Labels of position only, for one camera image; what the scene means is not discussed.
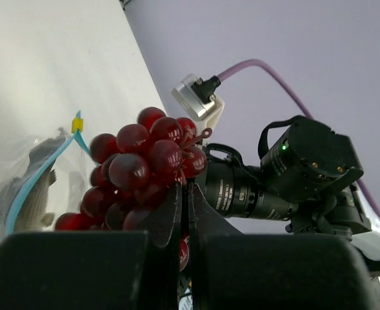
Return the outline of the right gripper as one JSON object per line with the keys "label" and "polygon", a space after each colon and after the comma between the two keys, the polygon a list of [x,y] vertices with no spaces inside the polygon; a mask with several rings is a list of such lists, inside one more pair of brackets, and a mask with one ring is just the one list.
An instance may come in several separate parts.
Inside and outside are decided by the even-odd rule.
{"label": "right gripper", "polygon": [[287,221],[298,204],[281,199],[259,179],[260,169],[246,166],[241,154],[227,145],[203,147],[208,165],[202,174],[206,201],[225,218]]}

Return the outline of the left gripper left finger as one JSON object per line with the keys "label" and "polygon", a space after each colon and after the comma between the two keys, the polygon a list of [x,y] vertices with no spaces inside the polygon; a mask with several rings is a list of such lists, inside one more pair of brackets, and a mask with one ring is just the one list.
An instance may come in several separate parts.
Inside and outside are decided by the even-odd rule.
{"label": "left gripper left finger", "polygon": [[177,309],[182,190],[133,231],[20,233],[0,244],[0,309]]}

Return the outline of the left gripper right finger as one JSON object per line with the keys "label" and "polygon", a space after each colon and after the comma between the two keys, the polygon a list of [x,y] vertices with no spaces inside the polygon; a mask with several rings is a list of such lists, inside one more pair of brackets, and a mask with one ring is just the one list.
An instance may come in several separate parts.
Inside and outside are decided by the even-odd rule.
{"label": "left gripper right finger", "polygon": [[195,309],[380,309],[365,262],[344,238],[243,234],[188,188]]}

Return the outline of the red grape bunch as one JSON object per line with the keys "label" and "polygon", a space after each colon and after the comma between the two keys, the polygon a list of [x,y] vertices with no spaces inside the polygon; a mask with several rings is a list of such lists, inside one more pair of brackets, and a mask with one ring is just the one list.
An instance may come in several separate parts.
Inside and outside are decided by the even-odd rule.
{"label": "red grape bunch", "polygon": [[66,212],[57,231],[124,230],[137,227],[166,198],[174,183],[186,185],[205,171],[206,154],[198,143],[211,136],[189,118],[171,118],[146,107],[137,121],[116,135],[96,135],[87,148],[96,164],[78,212]]}

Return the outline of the grey toy fish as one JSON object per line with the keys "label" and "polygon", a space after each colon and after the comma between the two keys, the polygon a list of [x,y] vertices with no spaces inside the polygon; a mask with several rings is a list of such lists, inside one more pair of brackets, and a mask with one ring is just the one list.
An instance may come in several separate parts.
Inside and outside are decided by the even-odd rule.
{"label": "grey toy fish", "polygon": [[[14,177],[0,184],[0,240],[5,235],[5,221],[11,210],[12,202],[23,183],[29,179],[41,165],[66,141],[67,132],[64,128],[58,128],[59,134],[54,138],[48,138],[30,149],[28,154],[28,167],[21,177]],[[55,214],[46,212],[49,187],[56,180],[53,169],[54,161],[41,173],[32,189],[26,195],[18,212],[13,232],[41,231],[52,224]]]}

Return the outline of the clear zip top bag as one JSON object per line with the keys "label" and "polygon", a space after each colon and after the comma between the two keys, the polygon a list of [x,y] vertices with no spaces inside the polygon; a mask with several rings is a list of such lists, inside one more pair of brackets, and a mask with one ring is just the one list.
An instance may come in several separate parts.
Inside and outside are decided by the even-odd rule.
{"label": "clear zip top bag", "polygon": [[[82,136],[83,119],[77,113],[72,121],[71,130],[67,131],[66,141],[41,165],[17,193],[12,202],[5,221],[5,235],[0,243],[13,234],[12,225],[15,223],[18,212],[23,205],[24,198],[34,186],[41,173],[54,161],[57,180],[49,187],[46,212],[53,212],[56,217],[66,211],[78,211],[81,198],[88,188],[88,173],[94,166],[90,159],[90,151]],[[10,149],[4,148],[0,156],[0,184],[14,177],[21,177],[28,167],[30,149],[46,140],[37,136],[30,136],[13,143]]]}

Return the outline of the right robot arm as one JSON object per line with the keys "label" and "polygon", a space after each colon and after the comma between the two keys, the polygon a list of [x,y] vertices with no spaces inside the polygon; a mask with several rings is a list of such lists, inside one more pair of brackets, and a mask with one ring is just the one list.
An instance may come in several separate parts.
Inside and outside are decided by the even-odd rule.
{"label": "right robot arm", "polygon": [[[268,144],[268,129],[284,129]],[[211,207],[225,218],[285,221],[292,234],[339,236],[380,275],[380,232],[362,205],[357,180],[363,168],[348,136],[304,116],[275,121],[264,129],[260,164],[245,165],[238,151],[210,143],[200,186]]]}

